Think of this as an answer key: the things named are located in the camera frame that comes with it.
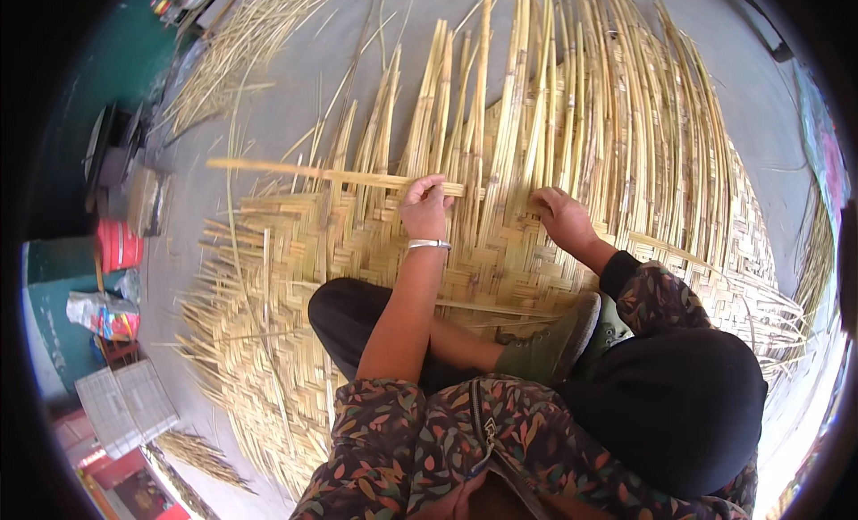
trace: gray concrete floor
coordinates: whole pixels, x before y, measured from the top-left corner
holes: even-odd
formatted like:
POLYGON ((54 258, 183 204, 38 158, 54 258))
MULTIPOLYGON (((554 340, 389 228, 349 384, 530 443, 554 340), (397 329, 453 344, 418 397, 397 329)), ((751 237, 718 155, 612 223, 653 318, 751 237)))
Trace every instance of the gray concrete floor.
MULTIPOLYGON (((476 0, 413 0, 402 35, 402 95, 397 103, 392 153, 401 152, 413 111, 435 20, 454 26, 476 0)), ((495 31, 490 52, 488 101, 499 98, 511 23, 513 0, 499 0, 492 16, 495 31)), ((384 16, 397 12, 385 30, 388 54, 392 51, 409 0, 386 0, 384 16)), ((646 0, 638 0, 653 19, 646 0)), ((810 171, 801 149, 801 133, 791 64, 776 64, 760 34, 776 46, 778 38, 755 11, 741 0, 665 0, 673 21, 698 43, 720 97, 727 130, 745 163, 769 230, 781 290, 795 290, 795 254, 810 184, 810 171)), ((273 81, 276 86, 245 95, 238 123, 244 129, 247 156, 279 160, 286 149, 316 121, 317 90, 322 77, 327 106, 351 64, 372 0, 331 0, 307 21, 284 49, 248 83, 273 81), (339 9, 313 40, 322 22, 339 9)), ((374 11, 370 32, 378 26, 374 11)), ((475 28, 478 17, 468 23, 475 28)), ((381 72, 378 43, 360 60, 350 97, 359 100, 356 123, 366 120, 381 72)), ((172 213, 166 232, 147 243, 143 266, 143 325, 140 338, 148 356, 182 418, 182 426, 219 444, 232 465, 252 482, 252 496, 214 482, 196 470, 176 464, 177 470, 224 518, 282 517, 291 511, 284 488, 256 473, 242 458, 229 421, 213 409, 194 386, 186 364, 171 348, 185 327, 177 318, 177 291, 187 289, 201 260, 197 241, 202 220, 226 206, 225 173, 205 168, 209 156, 227 152, 229 120, 209 121, 189 131, 163 150, 157 166, 176 172, 172 213)), ((256 176, 243 173, 233 188, 236 197, 249 190, 256 176)))

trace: red bucket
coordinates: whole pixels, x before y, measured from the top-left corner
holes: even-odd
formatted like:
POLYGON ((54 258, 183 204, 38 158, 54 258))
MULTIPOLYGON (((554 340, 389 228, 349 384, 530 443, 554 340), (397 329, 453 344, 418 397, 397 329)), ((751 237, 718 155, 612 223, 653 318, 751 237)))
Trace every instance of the red bucket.
POLYGON ((136 267, 143 260, 143 239, 134 235, 126 222, 99 221, 96 232, 101 243, 101 270, 113 272, 136 267))

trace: black pants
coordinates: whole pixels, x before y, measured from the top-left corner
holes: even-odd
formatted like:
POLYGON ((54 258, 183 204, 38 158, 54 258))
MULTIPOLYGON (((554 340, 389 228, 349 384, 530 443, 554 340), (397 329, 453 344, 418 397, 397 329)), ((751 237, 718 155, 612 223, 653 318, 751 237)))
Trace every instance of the black pants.
MULTIPOLYGON (((349 380, 390 296, 340 278, 310 300, 310 324, 349 380)), ((736 336, 669 329, 619 343, 594 365, 590 381, 556 390, 575 422, 653 487, 696 498, 727 484, 751 458, 768 387, 736 336)), ((432 395, 479 375, 426 354, 419 386, 432 395)))

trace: woven bamboo mat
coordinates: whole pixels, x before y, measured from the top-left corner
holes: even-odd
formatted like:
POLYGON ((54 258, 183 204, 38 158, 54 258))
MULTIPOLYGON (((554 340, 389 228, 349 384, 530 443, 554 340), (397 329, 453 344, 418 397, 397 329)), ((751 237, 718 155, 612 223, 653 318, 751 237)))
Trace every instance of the woven bamboo mat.
POLYGON ((528 202, 545 185, 587 205, 604 239, 682 277, 715 326, 753 348, 767 379, 781 365, 772 354, 803 343, 802 310, 778 292, 763 218, 702 60, 659 11, 667 43, 631 0, 516 0, 503 97, 488 107, 484 8, 479 37, 471 46, 464 35, 456 66, 464 94, 476 63, 467 121, 464 97, 450 106, 454 33, 439 21, 397 164, 389 147, 399 48, 366 127, 354 133, 353 160, 357 102, 344 105, 327 156, 316 139, 320 117, 302 167, 209 161, 311 176, 257 183, 229 223, 207 221, 201 246, 212 259, 182 304, 193 334, 179 337, 243 453, 294 499, 328 457, 333 393, 343 382, 309 326, 307 302, 331 278, 394 284, 407 248, 399 195, 428 172, 461 184, 450 185, 460 197, 437 312, 487 343, 499 331, 541 329, 597 288, 528 202))

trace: jacket zipper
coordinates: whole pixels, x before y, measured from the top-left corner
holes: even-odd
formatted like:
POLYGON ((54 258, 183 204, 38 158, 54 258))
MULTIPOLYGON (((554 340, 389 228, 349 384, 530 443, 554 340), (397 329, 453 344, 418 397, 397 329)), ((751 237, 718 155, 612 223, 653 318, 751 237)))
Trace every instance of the jacket zipper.
MULTIPOLYGON (((489 416, 485 425, 482 424, 482 393, 479 390, 478 378, 471 380, 470 389, 471 419, 474 425, 474 432, 477 435, 477 440, 480 440, 480 442, 482 442, 486 447, 486 456, 484 456, 482 460, 475 464, 474 468, 471 469, 470 477, 473 477, 482 471, 483 467, 486 466, 488 459, 491 458, 492 453, 496 452, 494 449, 494 437, 498 433, 498 426, 495 424, 492 416, 489 416)), ((503 455, 495 455, 495 458, 497 458, 503 465, 507 473, 514 474, 527 488, 533 490, 531 483, 524 478, 521 472, 510 466, 509 462, 506 461, 503 455)))

